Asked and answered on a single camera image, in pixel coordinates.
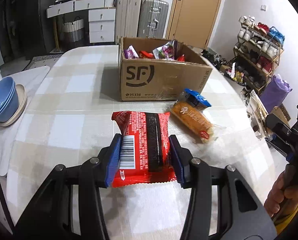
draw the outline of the purple trash bag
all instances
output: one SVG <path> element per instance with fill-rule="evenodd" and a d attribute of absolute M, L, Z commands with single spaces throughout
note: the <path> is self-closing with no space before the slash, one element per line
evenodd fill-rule
<path fill-rule="evenodd" d="M 275 106 L 280 106 L 289 92 L 292 91 L 286 80 L 282 80 L 279 74 L 273 75 L 271 82 L 267 85 L 260 96 L 260 100 L 270 114 Z"/>

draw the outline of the barcode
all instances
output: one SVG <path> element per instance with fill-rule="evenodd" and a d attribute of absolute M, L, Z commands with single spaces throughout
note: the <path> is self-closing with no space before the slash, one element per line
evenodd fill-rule
<path fill-rule="evenodd" d="M 135 136 L 125 135 L 120 151 L 120 169 L 135 169 Z"/>

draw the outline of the tablecloth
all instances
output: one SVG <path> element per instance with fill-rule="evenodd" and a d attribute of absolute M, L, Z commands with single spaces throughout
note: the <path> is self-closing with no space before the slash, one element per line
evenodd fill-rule
<path fill-rule="evenodd" d="M 10 75 L 16 84 L 22 84 L 27 93 L 27 106 L 35 95 L 41 82 L 49 72 L 49 66 L 29 69 Z M 23 114 L 10 126 L 0 126 L 0 176 L 5 176 L 8 171 L 10 154 Z"/>
<path fill-rule="evenodd" d="M 268 146 L 253 134 L 246 108 L 224 77 L 214 69 L 202 95 L 212 104 L 209 120 L 225 127 L 207 145 L 170 117 L 169 134 L 209 165 L 233 164 L 264 202 L 275 181 Z M 80 165 L 110 144 L 118 126 L 113 111 L 162 113 L 170 102 L 120 102 L 117 46 L 76 48 L 66 52 L 44 79 L 28 106 L 12 149 L 7 176 L 7 202 L 14 222 L 59 163 Z M 136 184 L 101 189 L 111 239 L 179 239 L 190 189 L 177 182 Z M 77 187 L 73 197 L 74 231 L 80 231 Z M 216 200 L 212 200 L 211 232 L 215 232 Z"/>

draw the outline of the red snack wrapper in box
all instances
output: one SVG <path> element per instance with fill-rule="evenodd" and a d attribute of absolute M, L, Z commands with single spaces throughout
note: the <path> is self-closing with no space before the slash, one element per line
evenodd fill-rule
<path fill-rule="evenodd" d="M 134 111 L 112 114 L 123 135 L 120 168 L 112 187 L 176 180 L 168 157 L 169 116 Z"/>

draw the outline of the blue bowl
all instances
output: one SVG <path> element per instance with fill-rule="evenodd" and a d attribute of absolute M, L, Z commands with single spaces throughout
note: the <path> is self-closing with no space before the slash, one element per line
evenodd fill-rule
<path fill-rule="evenodd" d="M 0 122 L 8 121 L 18 110 L 18 107 L 19 107 L 18 94 L 17 94 L 17 91 L 15 90 L 10 101 L 6 103 L 6 106 L 0 112 Z"/>
<path fill-rule="evenodd" d="M 15 92 L 17 93 L 17 91 L 16 91 L 16 86 L 14 86 L 14 88 L 13 88 L 11 94 L 9 95 L 9 97 L 7 98 L 7 100 L 5 101 L 5 103 L 3 104 L 3 106 L 1 107 L 1 109 L 0 109 L 0 113 L 1 113 L 1 112 L 4 110 L 4 108 L 7 106 L 7 104 L 9 103 L 9 101 L 11 100 L 11 97 L 13 96 L 13 94 L 14 94 Z"/>
<path fill-rule="evenodd" d="M 4 77 L 0 80 L 0 110 L 14 90 L 15 82 L 12 77 Z"/>

